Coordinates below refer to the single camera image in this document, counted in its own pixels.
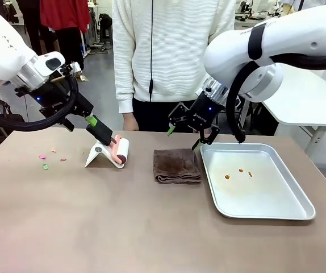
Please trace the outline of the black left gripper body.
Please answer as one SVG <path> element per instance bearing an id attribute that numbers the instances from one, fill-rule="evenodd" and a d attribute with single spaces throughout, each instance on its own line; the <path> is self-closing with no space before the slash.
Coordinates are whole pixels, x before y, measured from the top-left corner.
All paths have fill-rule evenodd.
<path id="1" fill-rule="evenodd" d="M 89 116 L 93 111 L 93 104 L 79 91 L 77 81 L 47 82 L 36 90 L 36 102 L 41 106 L 41 114 L 48 118 L 60 111 L 70 100 L 70 91 L 77 90 L 77 98 L 68 114 Z"/>

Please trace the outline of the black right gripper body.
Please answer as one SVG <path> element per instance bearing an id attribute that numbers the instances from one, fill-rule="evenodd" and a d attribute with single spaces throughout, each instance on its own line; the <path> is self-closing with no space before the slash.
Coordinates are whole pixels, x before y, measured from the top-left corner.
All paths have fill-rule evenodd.
<path id="1" fill-rule="evenodd" d="M 222 110 L 221 104 L 202 92 L 186 112 L 187 125 L 196 131 L 208 129 Z"/>

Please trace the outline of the person's right hand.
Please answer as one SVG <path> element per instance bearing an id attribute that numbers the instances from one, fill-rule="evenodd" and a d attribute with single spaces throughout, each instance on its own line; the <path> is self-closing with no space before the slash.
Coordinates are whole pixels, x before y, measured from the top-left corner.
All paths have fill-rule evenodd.
<path id="1" fill-rule="evenodd" d="M 139 131 L 139 126 L 133 113 L 123 113 L 123 130 Z"/>

